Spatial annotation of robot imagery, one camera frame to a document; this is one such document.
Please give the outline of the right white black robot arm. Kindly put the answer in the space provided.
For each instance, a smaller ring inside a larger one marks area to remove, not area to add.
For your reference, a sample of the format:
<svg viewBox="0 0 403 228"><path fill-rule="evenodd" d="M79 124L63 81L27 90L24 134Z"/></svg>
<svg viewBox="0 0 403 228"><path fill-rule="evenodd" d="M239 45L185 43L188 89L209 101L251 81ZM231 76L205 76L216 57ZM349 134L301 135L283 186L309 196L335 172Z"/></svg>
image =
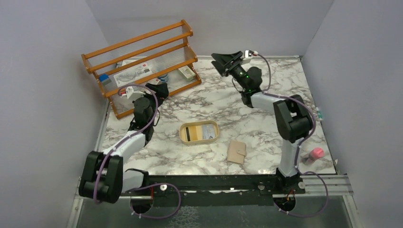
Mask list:
<svg viewBox="0 0 403 228"><path fill-rule="evenodd" d="M316 121L300 95L283 96L262 90L262 70L256 66L245 70L242 65L256 51L238 51L232 54L213 53L212 64L222 77L232 76L242 87L239 91L242 102L250 108L258 108L274 114L279 135L283 139L281 160L276 169L278 189L286 189L298 183L298 155L301 144L316 129Z"/></svg>

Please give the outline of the beige oval tray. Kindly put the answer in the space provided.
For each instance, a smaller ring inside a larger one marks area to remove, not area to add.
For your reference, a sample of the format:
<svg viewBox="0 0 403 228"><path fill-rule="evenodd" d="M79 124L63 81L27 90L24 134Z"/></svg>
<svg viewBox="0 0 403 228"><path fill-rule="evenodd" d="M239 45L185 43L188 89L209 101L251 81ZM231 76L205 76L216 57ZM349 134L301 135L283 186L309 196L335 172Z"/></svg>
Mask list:
<svg viewBox="0 0 403 228"><path fill-rule="evenodd" d="M213 120L184 123L179 128L179 137L186 145L211 143L219 134L219 126Z"/></svg>

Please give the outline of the orange wooden shelf rack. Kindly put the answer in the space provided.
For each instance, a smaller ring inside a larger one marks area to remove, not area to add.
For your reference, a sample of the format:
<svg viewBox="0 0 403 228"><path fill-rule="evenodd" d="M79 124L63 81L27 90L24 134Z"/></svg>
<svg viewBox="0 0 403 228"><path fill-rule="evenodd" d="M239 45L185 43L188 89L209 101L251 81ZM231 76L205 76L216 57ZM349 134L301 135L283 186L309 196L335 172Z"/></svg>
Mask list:
<svg viewBox="0 0 403 228"><path fill-rule="evenodd" d="M148 63L154 66L154 73L139 80L135 84L161 81L159 76L168 74L169 95L173 96L201 84L202 80L193 66L198 58L189 44L193 30L186 20L156 29L128 40L104 47L97 51L82 54L81 58L86 71L93 75L100 92L109 101L117 119L122 119L133 112L131 101L121 97L125 89L119 91L114 75L130 67ZM196 74L192 81L186 81L178 69L188 66ZM112 83L104 86L98 80L102 74L109 75Z"/></svg>

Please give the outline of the beige leather card holder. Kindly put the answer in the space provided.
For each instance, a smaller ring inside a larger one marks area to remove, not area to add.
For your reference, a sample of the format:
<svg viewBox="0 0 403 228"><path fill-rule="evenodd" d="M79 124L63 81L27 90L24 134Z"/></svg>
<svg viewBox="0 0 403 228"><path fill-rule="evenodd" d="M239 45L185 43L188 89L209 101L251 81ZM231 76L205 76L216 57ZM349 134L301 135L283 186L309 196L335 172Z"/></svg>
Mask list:
<svg viewBox="0 0 403 228"><path fill-rule="evenodd" d="M244 142L231 140L227 152L227 161L237 164L243 164L245 156L246 144Z"/></svg>

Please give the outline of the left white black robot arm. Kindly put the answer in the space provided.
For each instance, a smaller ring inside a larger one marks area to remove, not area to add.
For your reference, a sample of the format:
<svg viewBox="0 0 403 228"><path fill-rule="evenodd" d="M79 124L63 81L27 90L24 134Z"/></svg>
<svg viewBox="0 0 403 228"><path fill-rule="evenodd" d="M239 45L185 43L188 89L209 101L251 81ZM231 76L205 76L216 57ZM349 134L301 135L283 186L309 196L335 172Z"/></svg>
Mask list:
<svg viewBox="0 0 403 228"><path fill-rule="evenodd" d="M143 88L148 93L137 95L134 87L134 84L124 86L126 96L135 98L134 117L127 133L108 149L91 151L84 164L78 194L96 204L116 203L121 193L140 187L146 174L141 170L124 171L124 163L150 142L158 108L169 96L169 89L166 83L147 83Z"/></svg>

